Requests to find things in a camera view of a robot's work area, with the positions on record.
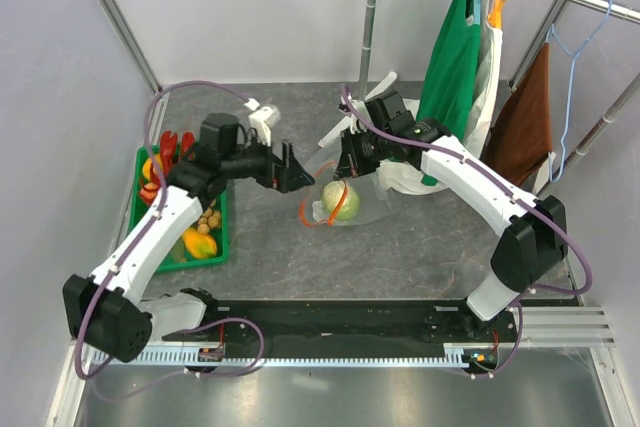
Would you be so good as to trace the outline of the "yellow green mango toy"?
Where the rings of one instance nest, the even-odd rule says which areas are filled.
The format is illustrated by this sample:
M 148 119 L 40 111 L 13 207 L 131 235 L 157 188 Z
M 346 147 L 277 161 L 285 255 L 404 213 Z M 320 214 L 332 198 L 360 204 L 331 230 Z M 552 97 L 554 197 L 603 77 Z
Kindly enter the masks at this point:
M 210 235 L 199 234 L 195 228 L 188 228 L 183 234 L 186 250 L 197 260 L 214 258 L 218 254 L 216 241 Z

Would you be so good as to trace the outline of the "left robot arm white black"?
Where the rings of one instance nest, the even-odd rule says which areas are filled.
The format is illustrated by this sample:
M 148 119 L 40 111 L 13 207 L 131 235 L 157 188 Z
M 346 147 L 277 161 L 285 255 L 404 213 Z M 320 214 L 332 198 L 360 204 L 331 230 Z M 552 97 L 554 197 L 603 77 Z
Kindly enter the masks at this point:
M 171 168 L 167 186 L 123 243 L 89 276 L 72 275 L 65 282 L 65 312 L 78 347 L 89 345 L 130 362 L 148 342 L 175 332 L 188 331 L 198 340 L 216 335 L 220 318 L 203 295 L 189 291 L 146 301 L 143 294 L 161 261 L 229 181 L 252 178 L 281 193 L 313 185 L 290 143 L 274 152 L 271 129 L 279 118 L 272 106 L 251 113 L 244 144 L 237 140 L 237 117 L 214 113 L 205 118 L 198 140 Z

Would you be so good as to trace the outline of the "yellow lemon toy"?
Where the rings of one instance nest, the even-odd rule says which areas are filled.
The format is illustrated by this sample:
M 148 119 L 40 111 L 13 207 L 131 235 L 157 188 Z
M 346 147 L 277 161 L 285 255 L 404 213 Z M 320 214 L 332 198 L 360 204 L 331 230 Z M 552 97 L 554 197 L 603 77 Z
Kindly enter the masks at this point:
M 158 185 L 160 183 L 159 176 L 156 173 L 155 166 L 161 167 L 161 157 L 156 154 L 153 158 L 148 158 L 142 166 L 142 176 L 147 183 Z

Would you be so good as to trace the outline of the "clear zip top bag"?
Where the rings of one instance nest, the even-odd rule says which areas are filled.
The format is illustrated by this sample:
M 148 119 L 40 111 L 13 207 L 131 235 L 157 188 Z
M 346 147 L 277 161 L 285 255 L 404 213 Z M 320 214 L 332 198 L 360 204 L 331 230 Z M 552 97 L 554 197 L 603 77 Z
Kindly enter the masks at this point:
M 341 154 L 338 141 L 322 147 L 304 165 L 315 184 L 299 205 L 298 216 L 306 227 L 350 227 L 370 224 L 391 216 L 398 201 L 382 188 L 376 174 L 333 178 Z

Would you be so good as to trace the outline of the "green cabbage toy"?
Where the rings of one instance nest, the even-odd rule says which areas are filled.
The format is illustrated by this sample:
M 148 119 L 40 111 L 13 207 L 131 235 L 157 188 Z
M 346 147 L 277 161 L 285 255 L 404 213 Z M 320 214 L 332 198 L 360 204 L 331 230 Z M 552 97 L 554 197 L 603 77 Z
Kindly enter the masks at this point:
M 352 220 L 360 209 L 359 194 L 345 180 L 329 182 L 323 189 L 322 203 L 329 213 L 330 224 Z

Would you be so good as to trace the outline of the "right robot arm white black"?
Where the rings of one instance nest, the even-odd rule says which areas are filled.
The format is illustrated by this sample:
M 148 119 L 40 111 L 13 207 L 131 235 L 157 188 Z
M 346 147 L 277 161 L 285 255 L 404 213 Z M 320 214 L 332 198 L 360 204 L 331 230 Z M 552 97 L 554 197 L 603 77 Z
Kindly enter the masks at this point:
M 398 92 L 366 102 L 341 93 L 351 126 L 340 134 L 336 179 L 375 173 L 384 163 L 419 179 L 431 177 L 478 213 L 498 236 L 491 271 L 466 298 L 458 328 L 467 339 L 483 339 L 494 318 L 567 255 L 566 213 L 556 198 L 540 200 L 499 176 L 475 157 L 444 125 L 418 121 Z

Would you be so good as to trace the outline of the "red lobster toy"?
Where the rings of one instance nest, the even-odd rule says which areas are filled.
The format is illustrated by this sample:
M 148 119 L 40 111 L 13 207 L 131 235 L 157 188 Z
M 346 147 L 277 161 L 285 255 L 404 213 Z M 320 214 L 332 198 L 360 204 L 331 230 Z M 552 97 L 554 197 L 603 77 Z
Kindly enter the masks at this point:
M 182 135 L 170 130 L 164 131 L 160 136 L 158 152 L 156 153 L 162 160 L 162 166 L 160 167 L 162 172 L 169 174 L 180 157 L 186 153 L 194 143 L 195 135 L 191 131 L 184 131 Z M 147 183 L 143 176 L 138 183 L 138 197 L 145 205 L 150 206 L 160 191 L 160 183 L 158 185 Z

